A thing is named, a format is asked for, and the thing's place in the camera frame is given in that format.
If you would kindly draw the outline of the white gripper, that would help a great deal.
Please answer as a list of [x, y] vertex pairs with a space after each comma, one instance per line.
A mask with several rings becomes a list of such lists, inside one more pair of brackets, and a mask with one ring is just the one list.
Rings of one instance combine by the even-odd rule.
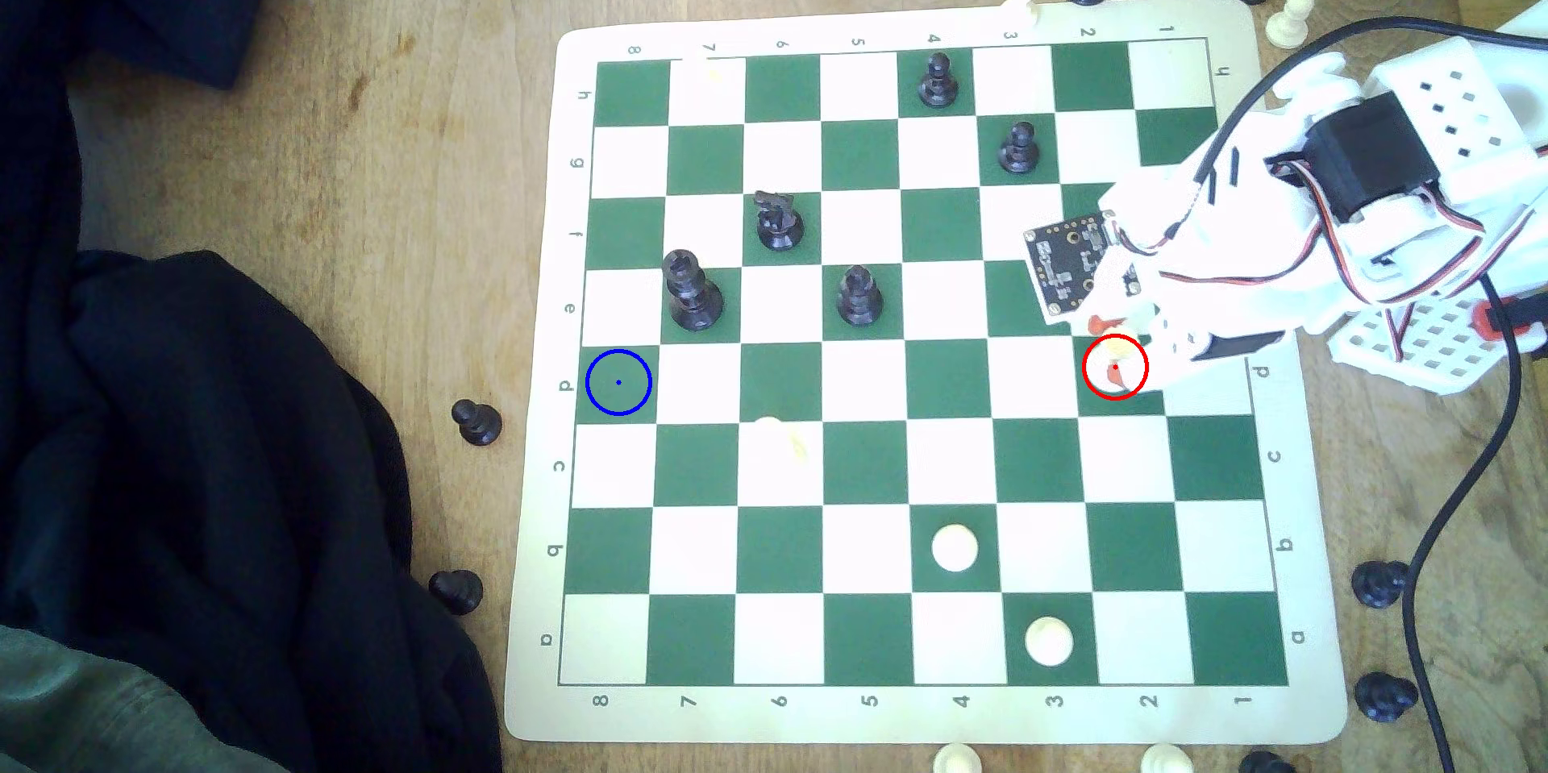
[[1358, 82], [1344, 56], [1317, 54], [1274, 94], [1280, 107], [1251, 110], [1180, 164], [1136, 169], [1107, 191], [1118, 229], [1146, 251], [1119, 248], [1119, 262], [1156, 307], [1091, 313], [1085, 325], [1091, 336], [1149, 335], [1142, 393], [1277, 344], [1283, 330], [1320, 333], [1358, 308], [1310, 192], [1269, 172], [1303, 149], [1314, 121], [1358, 102]]

